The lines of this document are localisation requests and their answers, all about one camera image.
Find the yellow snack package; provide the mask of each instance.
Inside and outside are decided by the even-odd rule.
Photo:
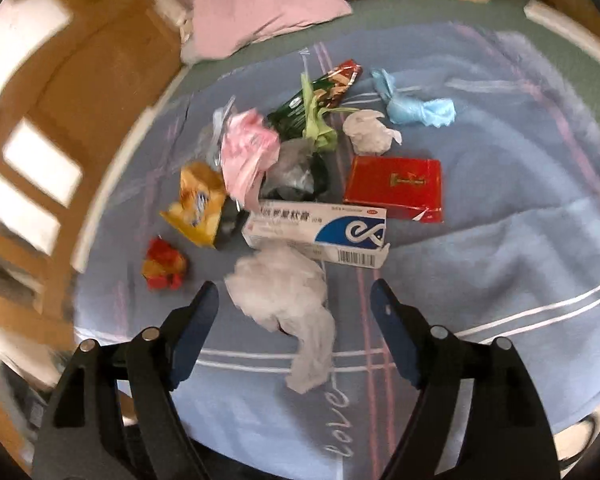
[[[160,216],[197,246],[213,247],[225,199],[222,175],[197,160],[180,170],[180,201]]]

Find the gray fabric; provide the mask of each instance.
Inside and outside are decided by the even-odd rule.
[[[239,110],[270,111],[298,90],[303,57],[312,78],[349,57],[385,68],[416,97],[452,98],[458,116],[447,128],[400,128],[403,144],[388,155],[442,162],[445,223],[389,220],[392,249],[380,272],[325,264],[336,372],[300,396],[284,383],[295,341],[243,316],[222,285],[250,252],[244,241],[237,236],[222,251],[196,248],[158,211],[176,199],[178,168],[212,110],[236,94]],[[343,104],[382,109],[368,70]],[[340,136],[328,158],[325,202],[341,199],[351,158]],[[192,261],[192,279],[180,291],[146,290],[140,266],[156,234]],[[359,31],[239,68],[180,99],[156,119],[109,200],[78,283],[76,325],[81,336],[122,340],[160,324],[202,281],[215,280],[218,319],[192,377],[173,394],[192,436],[286,478],[377,478],[417,396],[391,366],[368,310],[378,276],[430,323],[456,333],[524,313],[464,336],[482,341],[520,330],[511,338],[554,431],[598,402],[600,290],[538,308],[600,284],[600,129],[520,35],[453,23]]]

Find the pink plastic bag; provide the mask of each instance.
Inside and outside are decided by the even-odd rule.
[[[260,184],[280,152],[278,134],[264,127],[263,120],[255,108],[230,116],[220,151],[224,186],[249,211],[260,210]]]

